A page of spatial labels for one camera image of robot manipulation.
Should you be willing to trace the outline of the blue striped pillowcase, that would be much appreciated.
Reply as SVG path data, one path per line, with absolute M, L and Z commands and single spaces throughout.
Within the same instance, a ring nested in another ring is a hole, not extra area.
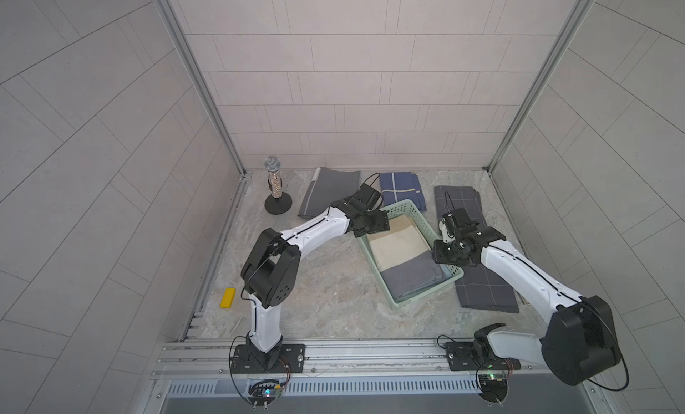
M 381 173 L 379 181 L 384 205 L 411 200 L 420 212 L 427 211 L 424 191 L 415 173 Z

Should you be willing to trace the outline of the mint green plastic basket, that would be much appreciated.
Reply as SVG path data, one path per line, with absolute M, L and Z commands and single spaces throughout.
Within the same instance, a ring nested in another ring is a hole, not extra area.
M 433 259 L 432 248 L 439 237 L 412 201 L 380 210 L 387 214 L 390 229 L 359 241 L 392 307 L 401 308 L 463 278 L 459 267 Z

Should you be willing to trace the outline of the dark grey checked pillowcase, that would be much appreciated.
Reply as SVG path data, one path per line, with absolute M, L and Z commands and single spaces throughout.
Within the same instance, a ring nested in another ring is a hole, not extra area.
M 494 271 L 470 255 L 462 261 L 463 277 L 455 282 L 460 306 L 467 309 L 519 313 L 516 292 Z
M 477 223 L 478 230 L 487 227 L 483 216 L 481 195 L 473 187 L 436 186 L 433 189 L 433 194 L 435 194 L 435 207 L 441 239 L 444 239 L 442 216 L 455 209 L 464 208 L 471 221 Z

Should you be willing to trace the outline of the beige grey pillowcase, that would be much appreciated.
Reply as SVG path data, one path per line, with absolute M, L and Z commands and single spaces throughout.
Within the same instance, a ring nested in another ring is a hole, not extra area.
M 369 247 L 381 278 L 397 303 L 446 278 L 412 223 L 397 223 L 389 231 L 369 235 Z

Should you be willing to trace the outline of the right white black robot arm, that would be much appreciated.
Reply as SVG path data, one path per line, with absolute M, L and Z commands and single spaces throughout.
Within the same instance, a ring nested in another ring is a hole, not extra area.
M 543 337 L 504 330 L 501 323 L 474 334 L 473 359 L 484 370 L 497 360 L 545 365 L 563 383 L 578 385 L 625 360 L 610 306 L 565 286 L 521 254 L 492 227 L 478 227 L 463 208 L 444 214 L 433 245 L 438 264 L 482 265 L 503 278 L 544 319 Z

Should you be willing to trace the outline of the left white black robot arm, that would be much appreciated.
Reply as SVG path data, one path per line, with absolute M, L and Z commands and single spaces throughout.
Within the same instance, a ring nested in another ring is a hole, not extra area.
M 390 230 L 381 200 L 382 194 L 364 183 L 302 225 L 283 231 L 268 228 L 260 234 L 241 271 L 246 300 L 252 304 L 249 348 L 259 355 L 280 350 L 281 305 L 294 290 L 304 257 L 348 233 L 363 237 Z

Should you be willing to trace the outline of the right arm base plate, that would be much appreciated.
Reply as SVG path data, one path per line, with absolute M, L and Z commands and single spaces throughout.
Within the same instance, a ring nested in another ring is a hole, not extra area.
M 479 369 L 508 372 L 521 369 L 519 360 L 501 358 L 487 344 L 463 341 L 448 342 L 444 346 L 451 371 L 476 371 Z

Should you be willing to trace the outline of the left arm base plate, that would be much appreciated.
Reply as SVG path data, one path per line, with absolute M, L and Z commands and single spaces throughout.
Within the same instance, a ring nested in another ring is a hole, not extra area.
M 250 342 L 239 344 L 230 358 L 230 371 L 233 374 L 302 373 L 305 350 L 304 344 L 277 344 L 264 353 Z

